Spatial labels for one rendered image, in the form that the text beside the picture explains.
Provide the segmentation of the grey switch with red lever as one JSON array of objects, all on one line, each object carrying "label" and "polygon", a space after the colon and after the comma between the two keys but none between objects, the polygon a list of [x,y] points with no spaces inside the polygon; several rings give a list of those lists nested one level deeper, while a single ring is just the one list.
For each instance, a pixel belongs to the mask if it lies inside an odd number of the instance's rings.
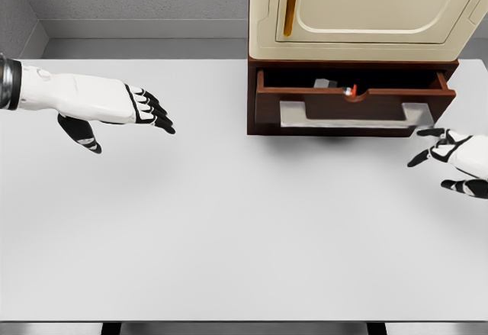
[{"label": "grey switch with red lever", "polygon": [[357,96],[357,89],[358,89],[356,84],[354,84],[353,86],[346,86],[340,84],[336,80],[324,79],[324,78],[315,79],[313,87],[316,89],[319,88],[341,89],[343,94],[349,98],[355,98]]}]

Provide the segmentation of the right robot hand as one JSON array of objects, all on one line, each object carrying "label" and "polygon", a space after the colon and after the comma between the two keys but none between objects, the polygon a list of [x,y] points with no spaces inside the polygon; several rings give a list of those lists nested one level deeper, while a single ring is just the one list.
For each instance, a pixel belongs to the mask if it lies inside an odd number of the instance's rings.
[{"label": "right robot hand", "polygon": [[449,163],[455,169],[472,176],[472,179],[454,181],[446,179],[441,187],[474,198],[488,200],[488,136],[463,135],[452,129],[433,127],[419,130],[420,137],[437,137],[438,141],[416,156],[408,163],[414,167],[428,159]]}]

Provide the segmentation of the cream and brown cabinet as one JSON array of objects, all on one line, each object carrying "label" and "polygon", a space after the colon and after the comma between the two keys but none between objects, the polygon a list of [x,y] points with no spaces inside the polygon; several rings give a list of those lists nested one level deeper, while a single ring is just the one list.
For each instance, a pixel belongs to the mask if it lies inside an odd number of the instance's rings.
[{"label": "cream and brown cabinet", "polygon": [[450,70],[452,76],[458,67],[461,51],[488,13],[488,0],[470,0],[454,30],[441,44],[289,43],[276,39],[279,5],[280,0],[249,0],[248,91],[249,70],[257,65],[323,64],[328,68],[347,64],[355,68],[375,65],[388,68],[439,66]]}]

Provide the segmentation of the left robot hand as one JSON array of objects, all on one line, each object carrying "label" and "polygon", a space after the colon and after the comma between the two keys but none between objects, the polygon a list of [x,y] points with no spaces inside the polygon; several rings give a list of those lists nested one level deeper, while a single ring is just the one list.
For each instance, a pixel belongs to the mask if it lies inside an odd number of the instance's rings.
[{"label": "left robot hand", "polygon": [[100,154],[90,121],[105,124],[147,124],[174,134],[173,122],[159,100],[145,89],[117,79],[75,76],[74,89],[56,106],[60,127],[77,144]]}]

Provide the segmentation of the brown wooden drawer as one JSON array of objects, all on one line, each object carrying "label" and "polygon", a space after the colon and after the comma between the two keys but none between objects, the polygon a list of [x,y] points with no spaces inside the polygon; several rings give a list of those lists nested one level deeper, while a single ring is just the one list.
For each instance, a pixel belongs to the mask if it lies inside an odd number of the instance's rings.
[{"label": "brown wooden drawer", "polygon": [[[261,135],[408,137],[415,128],[282,127],[280,102],[304,102],[309,119],[360,120],[401,120],[402,103],[425,103],[436,122],[456,96],[447,84],[451,74],[439,66],[257,65],[249,70],[248,131]],[[356,84],[357,96],[346,97],[341,89],[314,88],[315,79],[321,78],[346,86]]]}]

